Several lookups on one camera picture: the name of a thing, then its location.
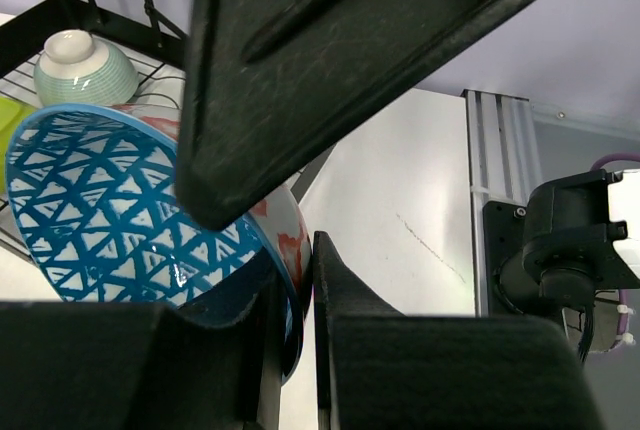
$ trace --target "black wire dish rack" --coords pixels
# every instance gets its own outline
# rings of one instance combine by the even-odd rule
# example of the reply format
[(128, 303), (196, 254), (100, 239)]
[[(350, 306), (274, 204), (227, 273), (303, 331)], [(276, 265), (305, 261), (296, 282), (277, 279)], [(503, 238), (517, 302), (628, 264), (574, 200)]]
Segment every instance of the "black wire dish rack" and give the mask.
[[(158, 11), (153, 0), (144, 0), (144, 11), (149, 25), (105, 10), (96, 0), (45, 0), (0, 25), (0, 96), (42, 107), (33, 70), (44, 42), (56, 32), (81, 29), (111, 41), (129, 57), (139, 74), (133, 102), (181, 109), (187, 34)], [(163, 32), (162, 26), (173, 35)], [(287, 180), (298, 200), (327, 156), (325, 152)], [(303, 173), (305, 178), (298, 178)], [(0, 195), (0, 247), (30, 259), (6, 195)]]

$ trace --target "light green striped bowl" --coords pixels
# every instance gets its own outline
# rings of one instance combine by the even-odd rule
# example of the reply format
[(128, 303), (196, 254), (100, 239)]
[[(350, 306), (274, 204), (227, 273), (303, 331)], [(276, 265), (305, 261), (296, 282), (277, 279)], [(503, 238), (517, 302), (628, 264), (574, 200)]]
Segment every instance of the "light green striped bowl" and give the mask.
[(56, 78), (42, 69), (38, 59), (33, 78), (43, 105), (78, 102), (95, 105), (127, 103), (138, 88), (138, 72), (127, 56), (115, 45), (101, 40), (109, 50), (103, 66), (85, 76)]

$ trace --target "purple cable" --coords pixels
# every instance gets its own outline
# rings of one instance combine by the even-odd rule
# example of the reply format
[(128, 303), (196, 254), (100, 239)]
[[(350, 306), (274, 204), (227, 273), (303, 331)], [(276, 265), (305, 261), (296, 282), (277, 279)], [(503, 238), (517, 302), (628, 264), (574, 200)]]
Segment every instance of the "purple cable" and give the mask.
[[(604, 157), (599, 158), (593, 165), (591, 165), (591, 170), (592, 171), (598, 170), (604, 167), (608, 163), (620, 162), (620, 161), (640, 163), (640, 154), (621, 152), (621, 153), (612, 153), (610, 155), (605, 155)], [(628, 297), (629, 295), (627, 293), (627, 290), (622, 290), (622, 289), (618, 290), (618, 298), (620, 300), (621, 305), (628, 305), (627, 303), (629, 301)], [(624, 333), (627, 332), (628, 329), (629, 329), (629, 314), (623, 313), (621, 317), (618, 319), (617, 333), (618, 335), (623, 335)], [(614, 343), (613, 347), (611, 348), (615, 348), (618, 345), (619, 345), (619, 341)]]
[(637, 162), (640, 163), (640, 153), (612, 153), (610, 155), (605, 155), (602, 158), (599, 158), (593, 165), (591, 165), (591, 171), (599, 170), (604, 167), (607, 163), (612, 162)]

